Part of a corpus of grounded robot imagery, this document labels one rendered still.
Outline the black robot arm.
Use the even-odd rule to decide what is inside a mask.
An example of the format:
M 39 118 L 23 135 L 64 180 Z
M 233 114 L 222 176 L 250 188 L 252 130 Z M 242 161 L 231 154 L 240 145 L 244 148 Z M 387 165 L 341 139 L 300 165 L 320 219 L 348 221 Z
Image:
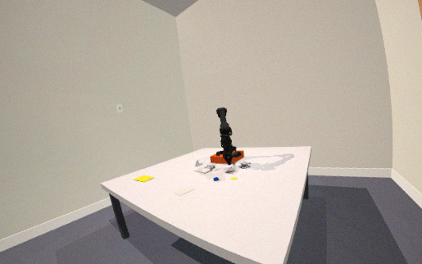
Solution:
M 229 127 L 229 124 L 226 121 L 226 112 L 227 108 L 220 107 L 216 110 L 216 113 L 218 114 L 218 117 L 220 118 L 220 137 L 221 137 L 221 147 L 224 146 L 230 146 L 232 143 L 232 140 L 230 138 L 230 135 L 232 135 L 232 129 Z M 237 147 L 232 146 L 232 151 L 237 152 Z

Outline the yellow flat plate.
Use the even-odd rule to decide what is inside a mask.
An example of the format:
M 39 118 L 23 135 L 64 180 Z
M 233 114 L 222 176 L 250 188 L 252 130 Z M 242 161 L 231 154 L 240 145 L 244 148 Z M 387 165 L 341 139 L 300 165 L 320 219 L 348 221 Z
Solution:
M 152 178 L 154 178 L 154 177 L 153 176 L 143 175 L 143 176 L 141 176 L 139 178 L 136 178 L 134 180 L 141 181 L 141 182 L 145 182 L 145 181 L 147 182 L 147 181 L 151 180 Z

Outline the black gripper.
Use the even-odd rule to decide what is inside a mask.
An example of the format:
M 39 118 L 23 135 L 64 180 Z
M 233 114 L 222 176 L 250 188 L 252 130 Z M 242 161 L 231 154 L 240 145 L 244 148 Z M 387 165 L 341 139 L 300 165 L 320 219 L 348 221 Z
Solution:
M 241 152 L 233 152 L 232 151 L 232 146 L 233 146 L 233 144 L 231 144 L 228 147 L 223 145 L 222 148 L 224 148 L 224 151 L 216 152 L 216 156 L 223 155 L 223 158 L 226 160 L 226 162 L 228 163 L 228 165 L 231 165 L 231 162 L 232 162 L 233 157 L 240 157 L 240 156 L 242 156 L 242 153 Z M 228 153 L 228 154 L 226 154 L 226 153 Z

